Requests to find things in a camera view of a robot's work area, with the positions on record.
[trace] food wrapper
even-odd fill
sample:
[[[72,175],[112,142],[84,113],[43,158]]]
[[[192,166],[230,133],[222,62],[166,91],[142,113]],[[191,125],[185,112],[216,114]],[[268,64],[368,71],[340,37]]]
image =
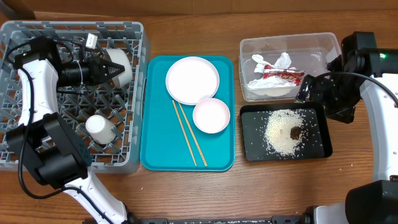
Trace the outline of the food wrapper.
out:
[[[278,76],[287,80],[295,85],[299,85],[302,77],[304,76],[304,71],[291,70],[291,69],[277,69],[277,68],[265,68],[263,78],[269,78],[273,76]]]

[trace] wooden chopstick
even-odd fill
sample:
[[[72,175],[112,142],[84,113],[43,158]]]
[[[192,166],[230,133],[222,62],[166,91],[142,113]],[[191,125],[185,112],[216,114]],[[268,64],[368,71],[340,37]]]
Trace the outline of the wooden chopstick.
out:
[[[185,134],[185,129],[184,129],[184,126],[182,125],[182,121],[181,121],[181,118],[180,118],[180,114],[178,113],[178,109],[177,109],[177,107],[176,107],[176,105],[175,105],[174,100],[172,100],[172,102],[173,102],[173,106],[174,106],[174,109],[175,109],[175,114],[177,115],[178,121],[180,122],[180,126],[181,126],[181,129],[182,129],[182,133],[184,133],[184,137],[185,137],[185,140],[186,140],[186,142],[187,142],[189,151],[191,152],[191,156],[192,156],[192,159],[193,159],[193,163],[195,164],[195,167],[196,167],[196,166],[197,166],[197,162],[196,162],[196,160],[195,160],[195,157],[193,156],[193,152],[192,152],[192,149],[191,149],[191,145],[189,144],[189,140],[188,140],[188,138],[187,138],[187,134]]]
[[[185,122],[187,122],[188,128],[189,128],[189,130],[190,130],[190,132],[191,132],[191,135],[192,135],[192,137],[193,137],[193,140],[195,141],[195,144],[197,145],[197,148],[198,148],[198,151],[199,151],[200,157],[201,157],[201,159],[203,160],[203,163],[205,164],[205,167],[207,167],[207,162],[206,162],[206,159],[205,159],[205,157],[203,156],[203,153],[201,153],[201,149],[200,149],[200,147],[199,147],[198,141],[197,141],[197,139],[196,139],[195,135],[193,134],[193,131],[192,131],[191,125],[189,124],[189,121],[188,121],[188,119],[187,119],[187,116],[185,115],[184,109],[182,108],[182,106],[181,106],[181,103],[180,103],[180,102],[179,102],[178,104],[180,105],[180,108],[181,108],[182,115],[183,115],[183,116],[184,116],[184,118],[185,118]]]

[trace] clear plastic container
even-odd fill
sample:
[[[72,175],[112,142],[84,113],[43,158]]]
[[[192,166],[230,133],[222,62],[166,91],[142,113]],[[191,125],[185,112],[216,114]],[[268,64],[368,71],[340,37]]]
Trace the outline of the clear plastic container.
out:
[[[292,60],[291,67],[304,70],[305,74],[318,76],[328,72],[327,63],[341,54],[336,36],[332,33],[297,34],[276,37],[261,37],[241,41],[239,77],[243,98],[246,101],[269,101],[293,99],[300,86],[277,88],[249,88],[248,83],[262,77],[254,73],[257,65],[252,59],[254,54],[264,57],[266,62],[274,64],[281,53],[287,52]]]

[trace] blue tray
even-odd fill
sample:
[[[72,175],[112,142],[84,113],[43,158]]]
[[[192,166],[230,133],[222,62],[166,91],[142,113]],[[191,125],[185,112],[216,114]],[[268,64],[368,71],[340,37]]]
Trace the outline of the blue tray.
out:
[[[193,123],[194,106],[183,105],[202,153],[207,161],[205,167],[198,149],[182,116],[182,123],[197,162],[195,167],[180,123],[172,104],[172,97],[166,90],[165,79],[174,62],[188,55],[158,56],[148,65],[148,76],[142,125],[141,162],[150,170],[172,171],[226,171],[235,161],[235,91],[234,68],[230,59],[223,56],[198,56],[210,61],[220,75],[220,87],[215,98],[222,100],[229,108],[231,119],[220,133],[207,134]]]

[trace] dish rack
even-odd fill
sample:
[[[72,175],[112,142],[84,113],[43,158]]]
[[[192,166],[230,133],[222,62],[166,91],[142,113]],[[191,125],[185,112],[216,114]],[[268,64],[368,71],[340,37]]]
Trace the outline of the dish rack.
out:
[[[6,132],[18,127],[22,111],[22,83],[12,65],[5,61],[8,49],[44,35],[52,38],[85,38],[98,36],[97,49],[122,49],[130,60],[133,80],[122,88],[112,82],[96,86],[66,87],[63,91],[84,91],[85,95],[57,93],[58,110],[65,121],[84,140],[92,155],[92,168],[102,173],[131,173],[139,167],[142,112],[150,42],[139,22],[39,22],[9,21],[0,30],[0,170],[17,170],[18,160],[6,142]],[[78,46],[73,49],[78,60]],[[26,52],[29,46],[11,54]],[[69,60],[67,50],[58,46],[61,59]],[[104,116],[116,126],[116,139],[106,145],[96,143],[85,129],[89,116]],[[37,150],[46,150],[53,142],[43,141]]]

